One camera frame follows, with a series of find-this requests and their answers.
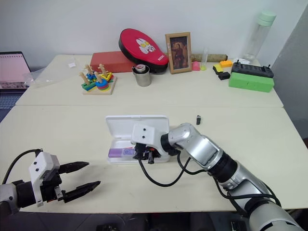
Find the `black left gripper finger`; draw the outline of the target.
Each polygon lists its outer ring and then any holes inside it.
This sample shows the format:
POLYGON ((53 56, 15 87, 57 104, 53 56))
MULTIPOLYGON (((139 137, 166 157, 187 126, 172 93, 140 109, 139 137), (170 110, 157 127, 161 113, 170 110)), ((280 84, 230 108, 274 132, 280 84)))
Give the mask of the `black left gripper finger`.
POLYGON ((75 172, 88 165, 89 165, 89 162, 84 162, 84 161, 77 161, 77 162, 63 164, 63 165, 60 165, 58 173, 63 174, 63 173, 75 172))
POLYGON ((93 191, 100 183, 101 181, 90 182, 90 183, 86 183, 84 185, 78 186, 72 191, 69 191, 69 192, 63 191, 63 201, 65 203, 68 203, 75 199, 78 199, 90 193, 91 191, 93 191))

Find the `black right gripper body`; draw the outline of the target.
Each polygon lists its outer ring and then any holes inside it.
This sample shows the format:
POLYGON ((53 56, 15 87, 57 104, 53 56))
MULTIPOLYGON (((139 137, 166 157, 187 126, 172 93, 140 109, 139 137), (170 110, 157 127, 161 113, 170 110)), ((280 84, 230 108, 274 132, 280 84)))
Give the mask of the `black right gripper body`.
POLYGON ((147 160, 148 164, 154 164, 156 158, 160 158, 159 152, 146 144, 136 143, 135 155, 133 157, 136 160, 147 160))

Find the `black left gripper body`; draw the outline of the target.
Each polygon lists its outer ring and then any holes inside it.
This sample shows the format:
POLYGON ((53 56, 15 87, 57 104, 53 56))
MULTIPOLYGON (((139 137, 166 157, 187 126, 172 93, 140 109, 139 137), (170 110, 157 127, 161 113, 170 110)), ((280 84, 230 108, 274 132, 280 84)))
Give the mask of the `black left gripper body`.
POLYGON ((53 175, 49 175, 49 177, 42 182, 40 192, 44 202, 53 200, 61 201, 64 199, 63 191, 60 189, 60 184, 62 183, 60 174, 63 173, 63 169, 55 170, 53 171, 53 175))

